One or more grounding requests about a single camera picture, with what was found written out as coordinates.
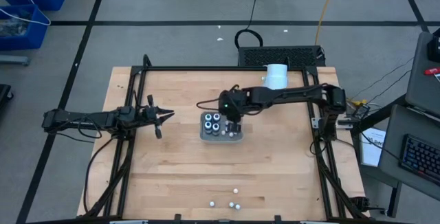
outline white paper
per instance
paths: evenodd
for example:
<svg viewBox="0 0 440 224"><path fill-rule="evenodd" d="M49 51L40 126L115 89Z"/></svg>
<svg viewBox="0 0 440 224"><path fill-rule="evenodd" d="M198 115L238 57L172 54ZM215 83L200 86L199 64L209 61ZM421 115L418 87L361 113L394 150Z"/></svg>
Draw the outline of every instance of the white paper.
<svg viewBox="0 0 440 224"><path fill-rule="evenodd" d="M369 128L364 131L364 135L368 137L368 139L374 142L379 147L382 147L385 140L385 131L378 130L376 128ZM382 152L382 149L370 144L370 142L365 139L363 135L360 135L362 141L362 160L361 163L367 166L375 166L379 165L379 158Z"/></svg>

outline keyboard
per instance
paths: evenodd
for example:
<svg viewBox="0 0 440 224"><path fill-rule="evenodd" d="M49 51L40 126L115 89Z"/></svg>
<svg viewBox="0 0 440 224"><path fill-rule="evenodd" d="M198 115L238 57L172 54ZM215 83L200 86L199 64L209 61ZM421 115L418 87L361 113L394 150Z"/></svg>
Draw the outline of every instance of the keyboard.
<svg viewBox="0 0 440 224"><path fill-rule="evenodd" d="M440 148L405 135L399 165L440 186Z"/></svg>

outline metal leg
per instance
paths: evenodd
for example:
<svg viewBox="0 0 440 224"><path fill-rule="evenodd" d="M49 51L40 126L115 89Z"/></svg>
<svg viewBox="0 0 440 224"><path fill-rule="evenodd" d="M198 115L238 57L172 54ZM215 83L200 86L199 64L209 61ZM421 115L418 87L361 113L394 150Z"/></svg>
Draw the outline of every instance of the metal leg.
<svg viewBox="0 0 440 224"><path fill-rule="evenodd" d="M364 118L361 122L359 122L358 128L355 128L352 130L351 134L359 135L360 132L365 131L368 128L373 127L378 122L386 119L391 115L391 109L395 104L402 105L403 107L407 106L408 104L405 101L406 94L398 97L396 100L391 102L390 104L387 104L384 108L381 108L379 111L376 111L375 113L369 115L368 117Z"/></svg>
<svg viewBox="0 0 440 224"><path fill-rule="evenodd" d="M28 66L30 59L27 56L0 55L0 64L20 64Z"/></svg>
<svg viewBox="0 0 440 224"><path fill-rule="evenodd" d="M397 183L397 187L393 188L393 191L391 192L390 204L389 204L388 209L386 211L386 215L391 218L396 218L397 206L399 205L401 190L402 190L402 183L399 182L399 183Z"/></svg>

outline white cup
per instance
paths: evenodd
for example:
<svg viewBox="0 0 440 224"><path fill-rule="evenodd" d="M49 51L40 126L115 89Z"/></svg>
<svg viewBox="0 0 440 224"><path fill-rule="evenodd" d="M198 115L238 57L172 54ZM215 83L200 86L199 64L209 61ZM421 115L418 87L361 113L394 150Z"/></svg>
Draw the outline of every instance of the white cup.
<svg viewBox="0 0 440 224"><path fill-rule="evenodd" d="M263 77L263 86L270 89L287 87L287 65L271 64L267 66L267 76Z"/></svg>

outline wooden tabletop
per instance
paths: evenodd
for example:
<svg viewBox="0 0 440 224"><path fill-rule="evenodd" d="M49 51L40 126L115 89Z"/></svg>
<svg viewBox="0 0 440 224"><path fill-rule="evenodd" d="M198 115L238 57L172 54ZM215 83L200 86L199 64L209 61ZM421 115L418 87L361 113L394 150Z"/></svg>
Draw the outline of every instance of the wooden tabletop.
<svg viewBox="0 0 440 224"><path fill-rule="evenodd" d="M115 67L104 110L124 104L129 67ZM318 68L320 82L338 85L332 67ZM175 110L156 139L153 127L136 133L124 219L325 220L316 158L305 103L283 104L243 118L240 144L205 144L199 137L196 102L217 98L234 84L261 86L264 71L148 71L142 104L153 94L155 104ZM289 87L302 87L300 72L289 72ZM348 131L338 137L351 142ZM93 152L109 138L97 139ZM89 175L88 206L108 185L116 142L96 157ZM354 149L333 142L342 187L350 196L364 196ZM329 185L333 215L334 193ZM115 191L115 213L119 189ZM229 208L239 203L240 210ZM79 214L83 213L80 204Z"/></svg>

